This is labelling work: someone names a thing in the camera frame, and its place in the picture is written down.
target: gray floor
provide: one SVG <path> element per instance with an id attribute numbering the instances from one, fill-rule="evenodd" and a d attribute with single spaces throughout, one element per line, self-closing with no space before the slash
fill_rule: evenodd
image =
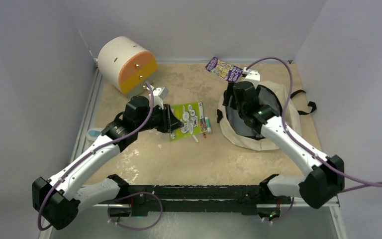
<path id="1" fill-rule="evenodd" d="M 260 223 L 258 217 L 239 213 L 164 213 L 161 221 L 146 231 L 130 231 L 107 223 L 106 207 L 94 207 L 78 216 L 68 227 L 53 231 L 52 239 L 336 239 L 328 207 L 293 208 L 276 225 Z M 128 226 L 152 224 L 158 213 L 127 218 Z"/>

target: tan table surface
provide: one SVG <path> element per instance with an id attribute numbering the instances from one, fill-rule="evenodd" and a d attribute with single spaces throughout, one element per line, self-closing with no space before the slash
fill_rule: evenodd
<path id="1" fill-rule="evenodd" d="M 154 130 L 141 132 L 138 140 L 99 169 L 87 182 L 94 184 L 107 175 L 118 174 L 130 184 L 258 184 L 273 173 L 285 176 L 302 175 L 298 167 L 280 149 L 257 152 L 234 146 L 223 135 L 216 123 L 217 104 L 226 89 L 226 82 L 216 80 L 203 72 L 205 64 L 159 64 L 154 86 L 169 89 L 164 99 L 168 104 L 203 101 L 204 114 L 210 118 L 213 133 L 207 139 L 197 135 L 169 142 Z M 293 73 L 293 91 L 302 89 L 296 65 Z M 289 87 L 289 76 L 281 64 L 259 64 L 262 80 Z M 95 127 L 104 127 L 116 114 L 124 111 L 129 99 L 112 84 L 106 82 L 98 108 Z M 299 110 L 308 111 L 305 95 L 293 99 Z M 320 149 L 311 116 L 301 116 L 302 136 Z"/>

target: beige bag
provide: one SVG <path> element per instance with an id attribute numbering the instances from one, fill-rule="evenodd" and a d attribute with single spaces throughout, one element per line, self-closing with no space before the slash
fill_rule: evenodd
<path id="1" fill-rule="evenodd" d="M 271 81 L 263 81 L 260 83 L 267 88 L 269 88 L 273 93 L 275 93 L 278 98 L 281 106 L 285 105 L 287 99 L 287 90 L 284 85 L 280 85 Z M 219 99 L 218 110 L 222 112 L 222 119 L 220 120 L 220 129 L 222 134 L 234 145 L 249 148 L 255 151 L 265 151 L 265 150 L 275 150 L 279 147 L 276 146 L 269 139 L 262 138 L 260 140 L 248 138 L 245 136 L 237 135 L 229 123 L 229 120 L 226 117 L 226 107 L 223 106 L 223 95 Z M 289 105 L 286 109 L 286 122 L 288 125 L 299 135 L 302 136 L 301 122 L 299 121 L 299 113 L 295 105 L 292 103 L 292 100 L 289 101 Z"/>

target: green book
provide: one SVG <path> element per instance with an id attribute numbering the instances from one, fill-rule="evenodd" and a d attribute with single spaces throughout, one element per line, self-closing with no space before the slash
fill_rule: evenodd
<path id="1" fill-rule="evenodd" d="M 173 131 L 170 141 L 190 137 L 207 131 L 204 119 L 204 109 L 202 102 L 193 102 L 181 105 L 171 105 L 172 113 L 184 126 Z"/>

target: marker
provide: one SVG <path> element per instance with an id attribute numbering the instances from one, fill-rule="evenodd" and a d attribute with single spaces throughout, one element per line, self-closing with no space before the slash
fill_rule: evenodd
<path id="1" fill-rule="evenodd" d="M 205 124 L 207 125 L 207 132 L 208 133 L 211 133 L 211 125 L 210 125 L 210 121 L 208 120 L 208 117 L 204 117 L 205 119 Z"/>
<path id="2" fill-rule="evenodd" d="M 197 139 L 197 137 L 196 137 L 195 135 L 193 135 L 192 138 L 194 139 L 194 141 L 195 141 L 196 143 L 199 142 L 199 140 Z"/>

